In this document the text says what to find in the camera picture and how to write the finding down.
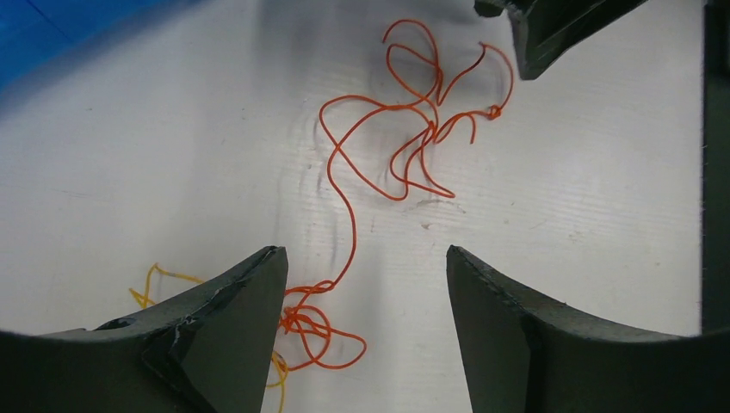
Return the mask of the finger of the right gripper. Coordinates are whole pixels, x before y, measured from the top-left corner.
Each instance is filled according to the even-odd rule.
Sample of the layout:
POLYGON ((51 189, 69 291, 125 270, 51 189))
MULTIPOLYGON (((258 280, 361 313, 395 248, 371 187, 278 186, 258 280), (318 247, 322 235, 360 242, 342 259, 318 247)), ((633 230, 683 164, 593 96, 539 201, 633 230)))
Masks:
POLYGON ((561 55, 641 6, 645 0, 475 0, 484 18, 506 14, 519 76, 535 80, 561 55))

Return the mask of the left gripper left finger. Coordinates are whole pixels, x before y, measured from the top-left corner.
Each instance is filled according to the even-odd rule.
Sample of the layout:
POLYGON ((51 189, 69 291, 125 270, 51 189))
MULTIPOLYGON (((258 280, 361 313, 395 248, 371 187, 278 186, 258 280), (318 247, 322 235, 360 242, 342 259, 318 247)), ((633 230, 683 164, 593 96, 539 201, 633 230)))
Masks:
POLYGON ((288 277, 265 247, 94 330, 1 335, 4 412, 258 412, 288 277))

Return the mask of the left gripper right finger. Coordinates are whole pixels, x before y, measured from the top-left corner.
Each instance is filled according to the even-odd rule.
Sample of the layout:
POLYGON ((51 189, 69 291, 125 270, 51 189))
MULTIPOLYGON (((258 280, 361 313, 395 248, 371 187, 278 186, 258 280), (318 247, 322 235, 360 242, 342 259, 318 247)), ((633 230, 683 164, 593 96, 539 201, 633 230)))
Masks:
POLYGON ((475 412, 726 412, 729 332, 675 336, 575 309, 451 246, 447 281, 475 412))

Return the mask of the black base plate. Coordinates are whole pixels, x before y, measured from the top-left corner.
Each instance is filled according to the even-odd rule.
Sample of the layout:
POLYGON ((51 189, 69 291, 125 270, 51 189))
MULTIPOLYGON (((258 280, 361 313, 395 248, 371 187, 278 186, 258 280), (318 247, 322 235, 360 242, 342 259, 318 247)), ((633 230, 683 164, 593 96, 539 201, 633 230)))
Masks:
POLYGON ((729 327, 729 2, 703 5, 701 327, 729 327))

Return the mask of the blue compartment bin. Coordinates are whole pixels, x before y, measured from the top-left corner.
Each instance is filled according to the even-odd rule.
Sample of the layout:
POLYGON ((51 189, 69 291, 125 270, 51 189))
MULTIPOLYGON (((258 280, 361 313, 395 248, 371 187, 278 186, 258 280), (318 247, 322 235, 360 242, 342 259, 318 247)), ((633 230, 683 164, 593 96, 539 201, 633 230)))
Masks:
POLYGON ((2 1, 1 91, 75 49, 172 22, 203 1, 2 1))

